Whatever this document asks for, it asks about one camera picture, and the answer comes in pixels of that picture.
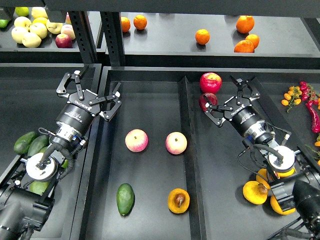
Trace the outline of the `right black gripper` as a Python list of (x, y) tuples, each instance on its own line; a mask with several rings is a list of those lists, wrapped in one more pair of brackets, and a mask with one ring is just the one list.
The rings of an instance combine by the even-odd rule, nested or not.
[[(243, 80), (229, 76), (236, 85), (236, 96), (231, 97), (223, 105), (213, 104), (207, 96), (203, 96), (203, 111), (217, 126), (222, 127), (227, 120), (242, 137), (261, 137), (266, 133), (265, 120), (252, 106), (253, 101), (260, 98), (260, 93), (253, 85), (252, 79)], [(214, 117), (213, 112), (222, 113), (222, 117)]]

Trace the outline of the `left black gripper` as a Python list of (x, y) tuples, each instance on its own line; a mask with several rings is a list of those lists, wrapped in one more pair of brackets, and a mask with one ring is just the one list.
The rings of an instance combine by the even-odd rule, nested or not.
[[(66, 72), (56, 89), (59, 97), (68, 98), (68, 102), (55, 120), (57, 125), (68, 125), (81, 135), (88, 131), (97, 116), (110, 122), (122, 105), (119, 92), (120, 82), (110, 95), (102, 97), (98, 97), (96, 93), (88, 89), (82, 89), (81, 79), (88, 67), (89, 65), (85, 64), (81, 70), (75, 70), (73, 73)], [(76, 86), (76, 92), (72, 94), (67, 92), (70, 82), (74, 82)]]

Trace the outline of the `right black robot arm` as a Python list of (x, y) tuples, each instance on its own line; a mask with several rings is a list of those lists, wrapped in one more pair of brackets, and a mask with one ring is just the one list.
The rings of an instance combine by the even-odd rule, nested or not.
[(314, 162), (298, 147), (287, 147), (291, 132), (284, 130), (281, 142), (276, 140), (277, 126), (254, 107), (260, 93), (252, 80), (233, 78), (237, 92), (222, 104), (216, 92), (221, 78), (213, 72), (201, 77), (200, 108), (218, 127), (230, 122), (243, 138), (244, 151), (258, 167), (255, 180), (242, 188), (243, 197), (252, 204), (261, 205), (270, 200), (272, 209), (280, 215), (298, 213), (298, 218), (282, 227), (272, 240), (317, 240), (320, 237), (320, 164)]

